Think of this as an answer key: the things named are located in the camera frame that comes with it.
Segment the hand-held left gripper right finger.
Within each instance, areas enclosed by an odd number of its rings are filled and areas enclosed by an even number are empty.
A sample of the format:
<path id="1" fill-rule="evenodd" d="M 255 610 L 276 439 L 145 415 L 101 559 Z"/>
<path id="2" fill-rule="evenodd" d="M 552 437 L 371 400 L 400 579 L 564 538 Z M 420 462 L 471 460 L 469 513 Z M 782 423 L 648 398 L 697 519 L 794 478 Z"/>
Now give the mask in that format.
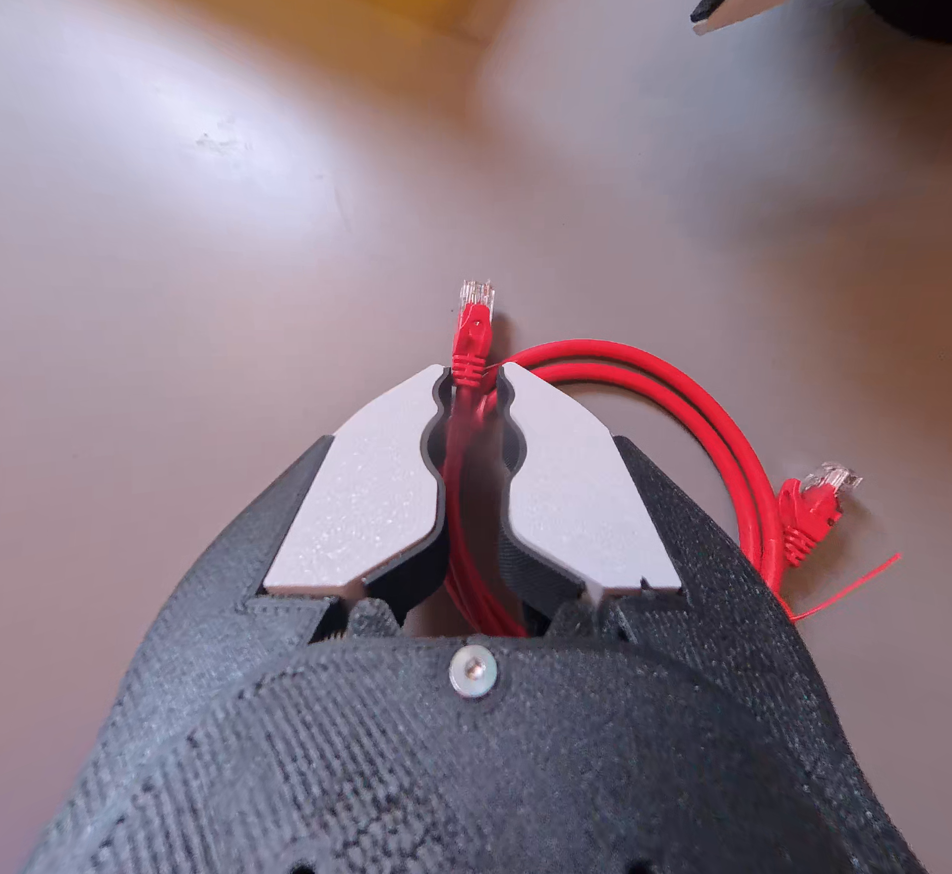
<path id="1" fill-rule="evenodd" d="M 609 429 L 513 362 L 499 369 L 506 479 L 499 568 L 539 616 L 683 583 Z"/>

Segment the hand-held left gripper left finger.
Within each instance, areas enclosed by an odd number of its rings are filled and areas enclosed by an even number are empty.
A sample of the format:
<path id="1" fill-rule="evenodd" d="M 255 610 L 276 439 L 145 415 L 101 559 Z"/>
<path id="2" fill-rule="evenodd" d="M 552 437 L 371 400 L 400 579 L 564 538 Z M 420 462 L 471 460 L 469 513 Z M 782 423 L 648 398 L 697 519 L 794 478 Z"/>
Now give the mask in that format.
<path id="1" fill-rule="evenodd" d="M 265 574 L 267 595 L 372 598 L 403 622 L 442 585 L 451 391 L 449 369 L 430 365 L 329 436 Z"/>

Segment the red twist tie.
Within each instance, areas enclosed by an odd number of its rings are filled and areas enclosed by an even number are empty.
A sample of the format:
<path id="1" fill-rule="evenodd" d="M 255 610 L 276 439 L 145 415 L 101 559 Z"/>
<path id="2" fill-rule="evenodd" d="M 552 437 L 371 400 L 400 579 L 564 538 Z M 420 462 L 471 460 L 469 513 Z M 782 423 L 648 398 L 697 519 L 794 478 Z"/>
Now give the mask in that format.
<path id="1" fill-rule="evenodd" d="M 793 624 L 799 624 L 810 617 L 817 615 L 818 613 L 823 612 L 831 606 L 835 606 L 841 600 L 866 586 L 867 584 L 874 581 L 881 574 L 890 570 L 893 566 L 898 564 L 902 560 L 902 553 L 897 552 L 889 557 L 887 560 L 875 566 L 871 571 L 866 572 L 863 576 L 857 578 L 855 581 L 851 582 L 847 586 L 843 587 L 841 590 L 823 600 L 816 606 L 812 606 L 808 609 L 803 610 L 794 610 L 792 608 L 787 609 L 787 617 L 792 621 Z"/>

